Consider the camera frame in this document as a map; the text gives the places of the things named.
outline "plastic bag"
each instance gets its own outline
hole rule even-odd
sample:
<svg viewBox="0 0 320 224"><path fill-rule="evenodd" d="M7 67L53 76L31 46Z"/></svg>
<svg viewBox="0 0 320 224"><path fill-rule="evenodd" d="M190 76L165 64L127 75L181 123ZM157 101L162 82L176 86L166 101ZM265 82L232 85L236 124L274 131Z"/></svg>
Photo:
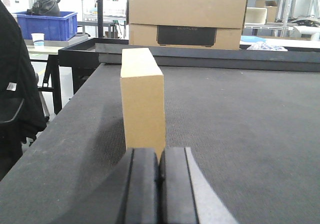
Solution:
<svg viewBox="0 0 320 224"><path fill-rule="evenodd" d="M257 42L251 45L247 50L269 50L269 51L288 51L282 46L269 45L265 42Z"/></svg>

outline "black bag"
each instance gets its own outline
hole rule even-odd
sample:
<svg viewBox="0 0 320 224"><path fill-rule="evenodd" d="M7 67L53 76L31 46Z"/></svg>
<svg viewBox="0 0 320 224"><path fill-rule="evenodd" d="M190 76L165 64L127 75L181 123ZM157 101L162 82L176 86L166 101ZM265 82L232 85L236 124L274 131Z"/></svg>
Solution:
<svg viewBox="0 0 320 224"><path fill-rule="evenodd" d="M36 0L26 13L29 15L60 16L59 2L60 0Z"/></svg>

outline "black jacket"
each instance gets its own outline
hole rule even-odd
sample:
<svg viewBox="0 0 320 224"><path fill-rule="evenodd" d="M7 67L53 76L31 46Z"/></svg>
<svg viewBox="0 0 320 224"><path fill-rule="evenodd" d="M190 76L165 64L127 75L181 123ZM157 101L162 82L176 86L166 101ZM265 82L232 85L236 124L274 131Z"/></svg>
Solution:
<svg viewBox="0 0 320 224"><path fill-rule="evenodd" d="M24 98L18 120L22 141L36 139L47 126L35 78L21 30L0 0L0 99ZM7 90L9 83L16 83L16 91Z"/></svg>

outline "white container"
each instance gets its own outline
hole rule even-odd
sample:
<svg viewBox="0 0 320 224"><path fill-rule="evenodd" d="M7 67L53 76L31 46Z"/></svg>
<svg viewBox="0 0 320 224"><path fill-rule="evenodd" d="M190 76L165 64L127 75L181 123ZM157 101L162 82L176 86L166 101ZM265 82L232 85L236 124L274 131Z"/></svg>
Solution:
<svg viewBox="0 0 320 224"><path fill-rule="evenodd" d="M267 17L266 8L246 8L245 24L265 24Z"/></svg>
<svg viewBox="0 0 320 224"><path fill-rule="evenodd" d="M35 49L43 49L45 47L45 34L44 33L32 33L32 40Z"/></svg>

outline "white label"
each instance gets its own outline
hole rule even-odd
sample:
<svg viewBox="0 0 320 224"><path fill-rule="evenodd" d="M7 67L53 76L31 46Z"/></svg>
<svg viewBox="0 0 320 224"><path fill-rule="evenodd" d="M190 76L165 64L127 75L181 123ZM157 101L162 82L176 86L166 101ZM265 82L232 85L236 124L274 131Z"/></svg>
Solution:
<svg viewBox="0 0 320 224"><path fill-rule="evenodd" d="M15 91L17 89L17 84L16 83L9 83L8 87L6 88L9 91Z"/></svg>

